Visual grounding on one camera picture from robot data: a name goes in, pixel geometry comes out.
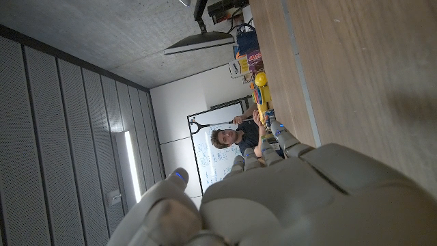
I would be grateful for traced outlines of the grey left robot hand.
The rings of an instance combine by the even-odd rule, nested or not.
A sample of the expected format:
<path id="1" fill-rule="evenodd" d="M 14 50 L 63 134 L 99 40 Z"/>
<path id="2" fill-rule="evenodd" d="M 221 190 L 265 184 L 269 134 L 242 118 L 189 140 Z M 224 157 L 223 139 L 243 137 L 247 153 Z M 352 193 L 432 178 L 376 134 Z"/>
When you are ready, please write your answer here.
<path id="1" fill-rule="evenodd" d="M 313 148 L 280 122 L 278 155 L 248 149 L 196 206 L 178 168 L 145 192 L 110 245 L 435 245 L 436 199 L 397 170 L 336 143 Z"/>

